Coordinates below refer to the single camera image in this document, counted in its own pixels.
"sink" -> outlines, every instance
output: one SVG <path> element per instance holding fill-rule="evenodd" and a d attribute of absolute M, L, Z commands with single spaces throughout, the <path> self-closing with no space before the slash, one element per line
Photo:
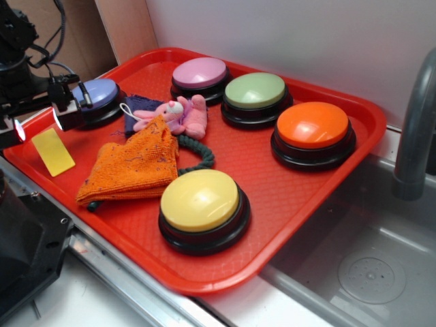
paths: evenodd
<path fill-rule="evenodd" d="M 406 202 L 368 156 L 262 271 L 334 326 L 434 326 L 436 180 Z"/>

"white wall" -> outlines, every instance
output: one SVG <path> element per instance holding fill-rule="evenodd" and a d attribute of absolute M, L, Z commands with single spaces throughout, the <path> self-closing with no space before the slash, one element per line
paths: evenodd
<path fill-rule="evenodd" d="M 357 95 L 400 127 L 436 47 L 435 0 L 146 0 L 176 46 Z"/>

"stuffed animal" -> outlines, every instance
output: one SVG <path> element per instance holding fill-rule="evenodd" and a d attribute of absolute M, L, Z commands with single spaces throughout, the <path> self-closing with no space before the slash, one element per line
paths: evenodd
<path fill-rule="evenodd" d="M 140 120 L 134 125 L 134 131 L 144 129 L 153 118 L 161 114 L 172 134 L 182 134 L 185 131 L 185 126 L 182 125 L 183 113 L 182 103 L 176 101 L 161 104 L 155 111 L 135 110 L 133 114 Z"/>
<path fill-rule="evenodd" d="M 184 133 L 195 140 L 201 140 L 206 135 L 207 106 L 202 95 L 194 95 L 191 99 L 177 97 L 177 101 L 161 104 L 155 111 L 135 110 L 133 115 L 138 122 L 134 131 L 144 129 L 151 119 L 160 114 L 174 135 Z"/>
<path fill-rule="evenodd" d="M 177 101 L 183 106 L 182 126 L 183 132 L 189 137 L 201 140 L 206 135 L 207 106 L 202 95 L 194 95 L 191 99 L 177 97 Z"/>

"faucet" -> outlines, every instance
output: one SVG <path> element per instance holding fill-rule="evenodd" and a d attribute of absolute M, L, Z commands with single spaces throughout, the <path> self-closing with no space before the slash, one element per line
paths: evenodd
<path fill-rule="evenodd" d="M 435 125 L 436 48 L 422 63 L 407 106 L 392 183 L 397 198 L 419 199 L 426 173 L 436 175 Z"/>

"orange cloth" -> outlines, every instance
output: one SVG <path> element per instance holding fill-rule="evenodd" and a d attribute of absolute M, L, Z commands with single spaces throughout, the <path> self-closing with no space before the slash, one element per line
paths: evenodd
<path fill-rule="evenodd" d="M 92 201 L 160 196 L 177 178 L 177 157 L 177 139 L 162 116 L 157 116 L 124 145 L 103 145 L 76 201 L 88 205 Z"/>

